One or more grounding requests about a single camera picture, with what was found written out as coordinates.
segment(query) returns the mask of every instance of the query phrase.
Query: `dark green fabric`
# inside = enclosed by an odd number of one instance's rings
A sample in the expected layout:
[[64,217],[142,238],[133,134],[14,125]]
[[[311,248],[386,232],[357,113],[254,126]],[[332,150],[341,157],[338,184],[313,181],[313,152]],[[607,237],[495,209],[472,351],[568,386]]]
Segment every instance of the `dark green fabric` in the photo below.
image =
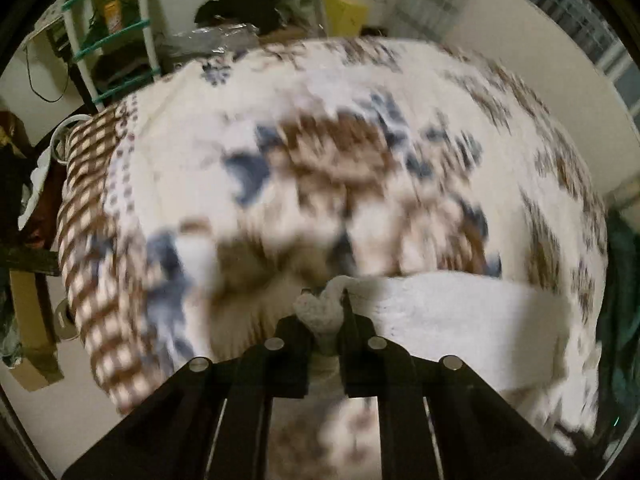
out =
[[609,265],[596,329],[602,343],[599,409],[626,422],[640,407],[640,235],[617,212],[607,216],[607,235]]

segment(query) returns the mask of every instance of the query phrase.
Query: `window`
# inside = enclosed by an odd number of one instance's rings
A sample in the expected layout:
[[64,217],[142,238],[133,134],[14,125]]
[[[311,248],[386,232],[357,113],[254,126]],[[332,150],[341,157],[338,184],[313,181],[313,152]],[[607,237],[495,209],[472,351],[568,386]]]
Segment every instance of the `window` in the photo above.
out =
[[529,0],[558,24],[608,77],[640,126],[640,69],[589,0]]

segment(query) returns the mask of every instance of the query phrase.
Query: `white handle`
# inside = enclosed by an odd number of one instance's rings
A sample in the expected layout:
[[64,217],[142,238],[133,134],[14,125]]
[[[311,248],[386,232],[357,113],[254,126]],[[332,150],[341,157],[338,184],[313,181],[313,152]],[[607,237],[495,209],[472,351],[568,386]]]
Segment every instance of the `white handle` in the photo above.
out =
[[77,123],[79,121],[88,121],[89,119],[91,119],[91,116],[85,115],[85,114],[72,115],[71,117],[66,118],[56,127],[55,131],[53,132],[53,135],[51,136],[51,142],[49,143],[49,146],[51,148],[51,156],[53,157],[53,160],[55,160],[59,164],[62,164],[63,166],[66,166],[67,161],[59,158],[58,153],[56,152],[56,143],[58,142],[58,137],[62,134],[63,131],[65,131],[66,127],[69,124]]

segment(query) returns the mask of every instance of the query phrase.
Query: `yellow box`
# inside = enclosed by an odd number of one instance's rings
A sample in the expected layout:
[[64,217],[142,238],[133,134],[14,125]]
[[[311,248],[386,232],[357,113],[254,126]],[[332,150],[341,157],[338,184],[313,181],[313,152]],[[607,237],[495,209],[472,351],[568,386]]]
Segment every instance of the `yellow box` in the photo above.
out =
[[324,0],[329,36],[353,38],[367,23],[369,7],[353,0]]

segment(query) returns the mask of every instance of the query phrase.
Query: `dark cloth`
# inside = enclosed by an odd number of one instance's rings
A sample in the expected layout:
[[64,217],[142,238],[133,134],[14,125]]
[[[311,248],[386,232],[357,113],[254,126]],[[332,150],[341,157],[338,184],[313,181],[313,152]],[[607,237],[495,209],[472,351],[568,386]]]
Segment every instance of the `dark cloth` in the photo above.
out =
[[211,27],[224,18],[251,23],[260,34],[269,34],[281,25],[276,3],[277,0],[209,0],[196,12],[195,22],[199,27]]
[[624,428],[640,407],[640,235],[607,216],[609,265],[596,328],[602,343],[598,421]]

